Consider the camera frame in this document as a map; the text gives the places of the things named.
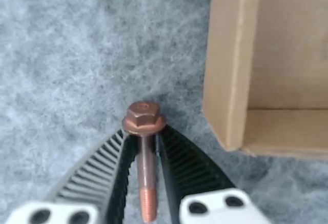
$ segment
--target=bolt threads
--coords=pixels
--hole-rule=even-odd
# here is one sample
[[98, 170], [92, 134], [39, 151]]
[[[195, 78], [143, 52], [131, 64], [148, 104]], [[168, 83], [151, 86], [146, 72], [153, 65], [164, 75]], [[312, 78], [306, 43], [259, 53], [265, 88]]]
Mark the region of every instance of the bolt threads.
[[139, 189], [141, 216], [144, 222], [149, 223], [157, 216], [156, 189]]

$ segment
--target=gray carpet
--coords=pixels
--hole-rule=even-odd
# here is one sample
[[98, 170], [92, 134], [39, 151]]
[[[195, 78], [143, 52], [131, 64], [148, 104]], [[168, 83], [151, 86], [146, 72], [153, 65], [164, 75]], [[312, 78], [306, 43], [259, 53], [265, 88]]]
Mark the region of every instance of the gray carpet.
[[[210, 0], [0, 0], [0, 222], [136, 100], [160, 102], [275, 223], [328, 223], [324, 161], [226, 153], [201, 114]], [[170, 223], [161, 171], [156, 223]], [[142, 223], [132, 165], [125, 223]]]

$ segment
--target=hex flange bolt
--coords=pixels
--hole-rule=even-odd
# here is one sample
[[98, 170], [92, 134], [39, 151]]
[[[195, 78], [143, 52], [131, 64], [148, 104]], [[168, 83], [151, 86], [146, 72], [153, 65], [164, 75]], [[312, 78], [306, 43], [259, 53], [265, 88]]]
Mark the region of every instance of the hex flange bolt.
[[166, 125], [155, 102], [139, 101], [127, 110], [122, 126], [125, 131], [138, 136], [137, 170], [139, 182], [140, 210], [144, 222], [157, 216], [155, 177], [155, 134]]

